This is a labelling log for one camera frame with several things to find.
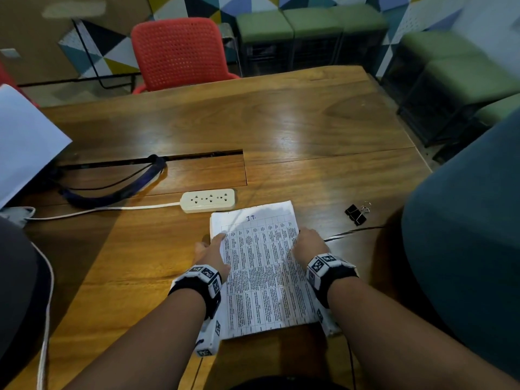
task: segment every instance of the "person's right arm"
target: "person's right arm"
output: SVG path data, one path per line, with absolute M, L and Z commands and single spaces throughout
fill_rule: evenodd
M 329 249 L 302 229 L 294 255 L 303 268 Z M 384 389 L 502 390 L 520 384 L 359 278 L 335 280 L 327 299 L 352 350 Z

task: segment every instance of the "forearm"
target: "forearm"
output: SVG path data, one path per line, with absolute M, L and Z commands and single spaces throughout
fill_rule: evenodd
M 334 281 L 328 302 L 381 388 L 518 388 L 514 379 L 358 278 Z
M 202 296 L 180 289 L 168 296 L 65 390 L 177 388 L 205 316 Z

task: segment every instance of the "person's left arm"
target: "person's left arm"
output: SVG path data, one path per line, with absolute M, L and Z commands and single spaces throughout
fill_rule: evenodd
M 197 264 L 218 270 L 224 283 L 230 267 L 222 262 L 220 243 L 195 246 Z M 64 390 L 171 390 L 177 388 L 206 315 L 204 298 L 191 288 L 170 294 L 152 312 L 96 358 Z

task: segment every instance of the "green cushion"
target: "green cushion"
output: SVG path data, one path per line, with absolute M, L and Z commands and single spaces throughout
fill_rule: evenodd
M 486 105 L 475 113 L 475 116 L 482 123 L 487 124 L 488 126 L 494 126 L 518 108 L 520 108 L 520 94 Z
M 448 57 L 483 54 L 477 46 L 452 31 L 408 32 L 402 37 L 400 46 L 417 55 L 424 64 Z
M 237 26 L 244 44 L 283 41 L 294 37 L 291 25 L 278 9 L 239 15 Z
M 294 38 L 341 34 L 343 26 L 325 8 L 297 8 L 283 11 L 294 29 Z
M 388 30 L 385 18 L 368 4 L 333 6 L 330 11 L 347 34 Z
M 433 60 L 427 75 L 435 78 L 460 105 L 497 101 L 520 93 L 520 82 L 486 56 Z

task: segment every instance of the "floor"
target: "floor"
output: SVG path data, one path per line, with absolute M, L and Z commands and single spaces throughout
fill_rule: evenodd
M 393 111 L 397 110 L 397 104 L 386 94 L 386 92 L 377 84 L 376 80 L 374 83 L 380 89 L 381 94 L 385 98 L 385 102 L 388 107 Z M 113 86 L 130 82 L 130 78 L 108 78 L 103 79 L 105 86 Z M 138 76 L 136 79 L 136 86 L 142 84 L 142 77 Z M 42 107 L 56 106 L 65 104 L 76 104 L 81 102 L 98 101 L 105 98 L 127 96 L 130 95 L 130 85 L 117 88 L 117 89 L 103 89 L 99 82 L 96 80 L 90 80 L 86 82 L 73 82 L 73 83 L 60 83 L 60 84 L 45 84 L 41 86 L 31 86 L 23 88 L 23 91 L 31 98 L 34 102 Z M 432 146 L 425 148 L 419 138 L 414 132 L 408 127 L 408 125 L 398 116 L 406 133 L 410 136 L 415 147 L 419 151 L 421 157 L 424 159 L 426 165 L 432 170 L 439 168 L 439 164 L 433 161 L 433 156 L 440 149 L 441 145 Z

